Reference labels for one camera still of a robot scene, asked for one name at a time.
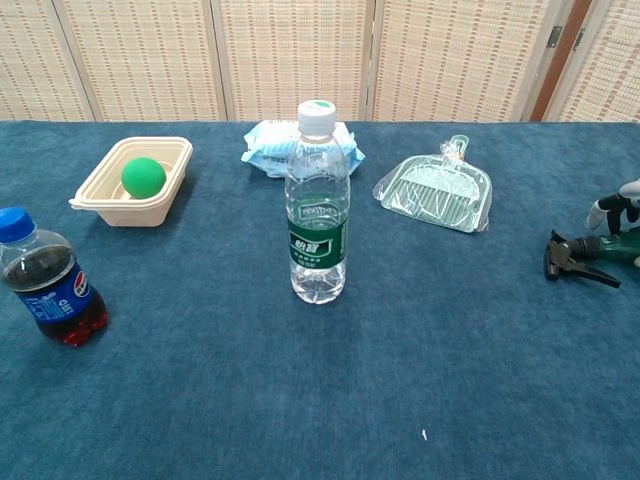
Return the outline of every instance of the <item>white bottle cap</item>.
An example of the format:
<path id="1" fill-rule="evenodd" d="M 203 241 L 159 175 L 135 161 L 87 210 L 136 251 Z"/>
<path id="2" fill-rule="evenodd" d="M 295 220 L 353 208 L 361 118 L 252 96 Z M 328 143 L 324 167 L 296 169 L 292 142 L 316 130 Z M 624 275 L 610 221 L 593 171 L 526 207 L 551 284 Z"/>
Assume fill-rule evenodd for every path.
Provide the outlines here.
<path id="1" fill-rule="evenodd" d="M 298 129 L 304 135 L 331 135 L 336 127 L 336 107 L 325 100 L 307 100 L 298 105 Z"/>

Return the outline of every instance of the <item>white object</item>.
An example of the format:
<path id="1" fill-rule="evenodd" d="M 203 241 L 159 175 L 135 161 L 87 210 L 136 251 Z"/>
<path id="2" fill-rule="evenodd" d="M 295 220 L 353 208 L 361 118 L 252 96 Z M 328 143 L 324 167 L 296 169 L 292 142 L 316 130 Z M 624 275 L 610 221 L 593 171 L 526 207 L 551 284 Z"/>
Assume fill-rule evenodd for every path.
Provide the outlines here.
<path id="1" fill-rule="evenodd" d="M 331 135 L 336 126 L 336 107 L 325 100 L 308 100 L 298 105 L 298 128 L 304 135 Z"/>
<path id="2" fill-rule="evenodd" d="M 182 137 L 129 137 L 116 143 L 69 200 L 76 210 L 93 210 L 112 227 L 157 227 L 164 222 L 184 179 L 193 147 Z M 122 169 L 137 157 L 162 165 L 167 180 L 150 198 L 133 198 L 122 186 Z"/>
<path id="3" fill-rule="evenodd" d="M 620 206 L 625 206 L 626 208 L 624 200 L 627 199 L 629 200 L 629 203 L 632 207 L 640 208 L 640 178 L 638 180 L 634 180 L 633 182 L 625 183 L 618 190 L 618 194 Z M 609 200 L 608 203 L 611 203 L 610 197 L 606 197 L 606 199 Z M 586 222 L 586 226 L 589 230 L 595 230 L 596 228 L 598 228 L 602 223 L 604 217 L 606 217 L 607 213 L 609 212 L 609 210 L 600 208 L 600 200 L 604 199 L 601 198 L 599 200 L 596 200 L 591 206 L 591 210 L 589 210 L 589 215 L 587 216 Z"/>

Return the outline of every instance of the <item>bottle label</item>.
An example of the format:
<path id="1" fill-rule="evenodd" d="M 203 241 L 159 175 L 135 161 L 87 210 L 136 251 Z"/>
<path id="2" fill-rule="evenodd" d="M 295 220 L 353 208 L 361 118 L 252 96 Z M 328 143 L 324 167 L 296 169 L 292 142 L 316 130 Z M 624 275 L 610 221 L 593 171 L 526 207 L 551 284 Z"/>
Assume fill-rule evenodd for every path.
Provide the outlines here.
<path id="1" fill-rule="evenodd" d="M 326 230 L 310 230 L 289 220 L 291 259 L 305 268 L 335 267 L 344 260 L 347 246 L 347 221 Z"/>
<path id="2" fill-rule="evenodd" d="M 82 312 L 93 297 L 87 276 L 76 265 L 59 285 L 35 292 L 16 292 L 40 323 L 63 322 Z"/>

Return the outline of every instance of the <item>beige screen panel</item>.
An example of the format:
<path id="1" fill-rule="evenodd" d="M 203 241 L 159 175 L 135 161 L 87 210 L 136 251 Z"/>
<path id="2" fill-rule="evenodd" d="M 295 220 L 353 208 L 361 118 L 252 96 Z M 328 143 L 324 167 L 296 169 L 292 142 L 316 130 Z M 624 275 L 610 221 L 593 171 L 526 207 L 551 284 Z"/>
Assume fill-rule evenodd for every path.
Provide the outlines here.
<path id="1" fill-rule="evenodd" d="M 55 0 L 96 116 L 224 119 L 208 0 Z"/>
<path id="2" fill-rule="evenodd" d="M 0 1 L 0 120 L 92 120 L 49 0 Z"/>
<path id="3" fill-rule="evenodd" d="M 559 120 L 640 121 L 640 1 L 611 2 Z"/>
<path id="4" fill-rule="evenodd" d="M 364 120 L 372 0 L 220 0 L 214 15 L 231 118 L 294 119 L 322 98 Z"/>
<path id="5" fill-rule="evenodd" d="M 384 0 L 370 117 L 519 120 L 554 1 Z"/>

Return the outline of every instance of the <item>green spray bottle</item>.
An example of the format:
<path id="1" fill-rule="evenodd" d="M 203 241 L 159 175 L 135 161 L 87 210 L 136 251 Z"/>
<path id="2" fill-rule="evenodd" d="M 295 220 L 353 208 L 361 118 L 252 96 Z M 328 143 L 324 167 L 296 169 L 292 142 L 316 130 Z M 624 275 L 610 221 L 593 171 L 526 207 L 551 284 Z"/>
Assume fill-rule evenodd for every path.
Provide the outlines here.
<path id="1" fill-rule="evenodd" d="M 579 260 L 603 259 L 640 267 L 640 227 L 611 235 L 588 236 L 566 240 L 555 231 L 547 243 L 544 256 L 545 276 L 557 280 L 560 274 L 578 275 L 618 288 L 620 281 Z"/>

